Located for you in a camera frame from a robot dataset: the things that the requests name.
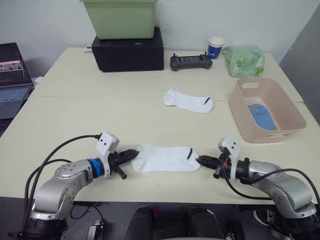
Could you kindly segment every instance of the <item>plastic bag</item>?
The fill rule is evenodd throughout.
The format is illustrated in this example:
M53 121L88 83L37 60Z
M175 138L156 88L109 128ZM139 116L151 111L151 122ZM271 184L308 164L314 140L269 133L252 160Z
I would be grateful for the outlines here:
M227 46L222 53L232 77L259 77L265 69L265 54L256 46Z

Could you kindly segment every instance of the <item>green storage bin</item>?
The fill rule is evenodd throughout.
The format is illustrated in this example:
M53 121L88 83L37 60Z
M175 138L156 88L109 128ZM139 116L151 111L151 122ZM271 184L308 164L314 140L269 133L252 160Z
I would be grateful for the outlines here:
M99 39L152 39L158 0L80 0Z

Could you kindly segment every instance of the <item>game controller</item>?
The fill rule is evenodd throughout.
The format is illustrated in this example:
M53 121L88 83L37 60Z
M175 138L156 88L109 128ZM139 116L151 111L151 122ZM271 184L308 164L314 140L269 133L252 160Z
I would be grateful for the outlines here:
M207 56L207 52L199 56L177 56L175 53L170 58L170 67L173 71L179 69L209 69L212 66L212 61Z

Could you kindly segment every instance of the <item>blue ring joint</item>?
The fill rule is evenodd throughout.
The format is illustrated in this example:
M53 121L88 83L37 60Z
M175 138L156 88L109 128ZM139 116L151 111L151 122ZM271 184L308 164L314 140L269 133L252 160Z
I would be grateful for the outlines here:
M93 164L95 171L96 171L96 178L99 178L101 176L101 171L100 171L100 167L101 167L101 162L97 161L94 158L88 158L88 160Z

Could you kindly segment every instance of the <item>white table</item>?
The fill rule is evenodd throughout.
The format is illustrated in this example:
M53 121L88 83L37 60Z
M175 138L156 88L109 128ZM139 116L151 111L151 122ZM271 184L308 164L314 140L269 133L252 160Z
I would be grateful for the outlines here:
M33 91L33 96L107 97L147 101L172 88L191 96L208 96L227 101L238 78L231 77L220 54L211 69L170 69L170 57L199 55L197 51L165 51L164 70L101 72L92 53L84 48L67 48ZM275 79L293 102L303 99L270 53L265 54L265 68L261 77Z
M103 98L31 96L0 138L0 196L22 198L27 177L57 145L72 137L101 131L120 139L118 151L148 143L189 146L199 155L215 157L219 155L219 140L231 135L241 147L241 159L249 157L282 168L300 169L319 189L320 128L304 103L295 105L307 122L305 129L284 142L252 144L241 137L227 101L215 101L210 113L198 114L164 106L157 95L145 101L139 96L134 101L125 97L115 100L111 95ZM54 158L77 161L95 157L95 145L94 139L78 140L61 149ZM50 179L59 165L47 166L38 186ZM126 180L117 175L97 179L80 191L76 200L272 204L236 195L224 179L213 178L213 170L204 167L190 173L137 173L127 163L123 170L128 176ZM265 196L239 182L234 185L246 194Z

